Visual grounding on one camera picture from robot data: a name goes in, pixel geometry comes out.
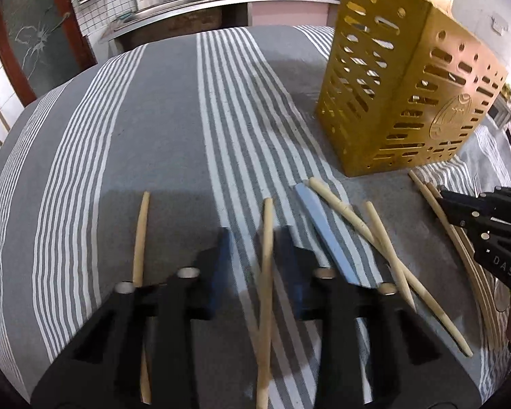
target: striped tablecloth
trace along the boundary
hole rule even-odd
[[[219,227],[233,232],[225,303],[215,320],[194,324],[199,398],[204,408],[253,407],[263,198],[275,199],[276,225],[293,226],[296,243],[325,265],[291,189],[311,176],[355,208],[373,201],[398,255],[464,333],[473,358],[417,301],[421,315],[483,399],[499,386],[511,357],[505,348],[489,352],[461,263],[406,172],[348,179],[314,118],[332,36],[331,28],[257,27],[150,43],[25,109],[0,150],[0,367],[23,396],[113,285],[131,277],[136,216],[149,190],[147,284],[189,265]],[[511,185],[511,149],[486,118],[451,161],[418,173],[474,195]],[[388,278],[367,242],[323,210],[360,284]],[[294,321],[279,275],[275,297],[270,402],[308,409],[319,327]]]

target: stainless steel sink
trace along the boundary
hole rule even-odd
[[[161,3],[155,6],[148,7],[147,9],[142,9],[141,11],[137,11],[132,13],[131,15],[116,20],[116,26],[114,27],[114,31],[118,31],[120,29],[124,29],[130,24],[136,23],[141,20],[145,20],[147,18],[154,17],[161,13],[170,11],[172,9],[178,9],[180,7],[191,6],[194,4],[199,4],[207,0],[170,0],[165,3]]]

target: silver bolt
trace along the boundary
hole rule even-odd
[[[394,283],[381,283],[377,290],[382,295],[394,295],[397,293],[397,288]]]
[[[318,268],[314,270],[314,276],[320,280],[335,278],[335,270],[331,268]]]
[[[121,281],[115,285],[114,289],[118,294],[132,294],[135,291],[135,286],[130,281]]]
[[[200,274],[197,268],[181,268],[176,275],[180,278],[196,278]]]

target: light blue chopstick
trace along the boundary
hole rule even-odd
[[[301,203],[303,204],[308,216],[311,218],[312,224],[314,224],[316,231],[322,238],[328,252],[335,261],[335,264],[341,271],[343,277],[346,278],[348,283],[352,283],[353,285],[360,285],[360,280],[358,280],[357,275],[354,273],[352,266],[348,262],[348,259],[341,249],[341,245],[339,245],[339,242],[335,238],[333,231],[329,227],[329,224],[327,224],[325,215],[318,207],[320,200],[316,193],[305,186],[303,183],[295,185],[294,189],[297,192],[297,195],[301,200]]]

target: wooden chopstick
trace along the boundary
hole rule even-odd
[[[474,255],[475,250],[473,245],[467,235],[465,234],[465,230],[461,227],[456,227],[451,225],[448,222],[448,218],[446,217],[445,212],[442,207],[437,202],[437,199],[442,198],[441,193],[437,190],[437,188],[432,183],[426,183],[425,185],[428,188],[428,191],[432,194],[435,203],[432,206],[432,209],[438,209],[440,212],[437,214],[439,220],[443,224],[447,234],[452,240],[454,247],[458,251],[460,258],[462,259],[465,269],[467,271],[468,276],[470,277],[470,283],[472,283],[472,288],[477,296],[482,298],[482,303],[479,302],[479,306],[485,307],[487,316],[483,316],[483,320],[485,321],[485,326],[489,330],[489,338],[492,337],[492,340],[489,339],[490,345],[492,349],[499,349],[501,347],[501,336],[499,331],[499,323],[497,320],[497,315],[495,312],[496,305],[494,303],[494,294],[492,293],[492,289],[490,284],[488,283],[488,278],[484,273],[483,268],[475,262]]]
[[[354,211],[348,207],[345,203],[343,203],[333,192],[329,190],[329,188],[317,178],[310,178],[308,181],[309,186],[314,189],[314,191],[320,195],[323,199],[325,199],[328,204],[333,208],[336,212],[341,214],[353,227],[356,229],[358,233],[360,233],[379,253],[390,263],[388,260],[389,254],[384,251],[380,242],[375,238],[369,227],[364,223],[364,221],[358,217]],[[405,266],[401,261],[400,266],[405,275],[409,286],[416,292],[416,294],[420,297],[420,299],[430,308],[436,318],[441,322],[443,327],[448,331],[454,341],[458,344],[459,348],[464,352],[464,354],[468,357],[473,356],[473,351],[465,341],[464,336],[458,330],[458,328],[454,325],[449,316],[445,313],[439,303],[433,298],[433,296],[428,292],[428,290],[424,287],[422,283],[416,278],[412,272]]]
[[[132,284],[141,287],[144,280],[144,251],[146,248],[146,229],[148,226],[148,208],[150,204],[150,193],[145,191],[142,196],[142,204],[138,213],[135,236],[135,256],[132,262]],[[151,387],[146,361],[145,348],[142,345],[142,361],[140,364],[140,394],[142,401],[151,404]]]
[[[477,302],[479,303],[479,307],[481,308],[481,313],[483,314],[484,326],[486,327],[490,347],[491,349],[495,349],[497,340],[499,338],[497,335],[497,327],[494,326],[491,312],[492,309],[490,307],[488,298],[481,284],[481,280],[478,278],[478,274],[472,263],[471,257],[469,256],[469,254],[466,251],[466,248],[462,244],[460,237],[456,232],[456,229],[454,229],[454,227],[448,223],[445,212],[443,211],[441,206],[439,206],[439,203],[437,203],[437,200],[432,195],[429,188],[418,178],[418,176],[412,170],[409,171],[409,176],[414,181],[415,185],[418,187],[418,190],[420,190],[422,196],[426,199],[434,213],[437,215],[437,218],[443,225],[445,232],[447,233],[452,243],[454,244],[454,247],[458,251],[458,255],[460,256],[460,259],[462,260],[464,267],[466,269],[467,277],[469,278],[471,288],[475,294],[475,299],[477,300]]]
[[[0,122],[2,123],[4,129],[6,129],[7,132],[9,132],[11,130],[10,125],[7,123],[1,110],[0,110]]]
[[[271,380],[271,333],[273,329],[273,199],[266,198],[263,210],[263,251],[259,276],[259,346],[257,409],[268,408],[268,384]]]
[[[413,296],[411,295],[411,289],[409,289],[409,284],[407,283],[407,279],[405,278],[405,274],[401,269],[401,261],[396,255],[396,251],[392,246],[392,241],[390,241],[390,237],[386,232],[386,228],[381,221],[379,214],[376,212],[375,206],[370,201],[365,203],[367,212],[369,213],[369,218],[373,222],[373,228],[375,229],[376,237],[380,242],[380,246],[388,254],[390,263],[390,267],[392,268],[392,272],[394,278],[396,280],[396,285],[399,289],[399,293],[405,299],[409,305],[416,310],[415,301],[413,300]]]

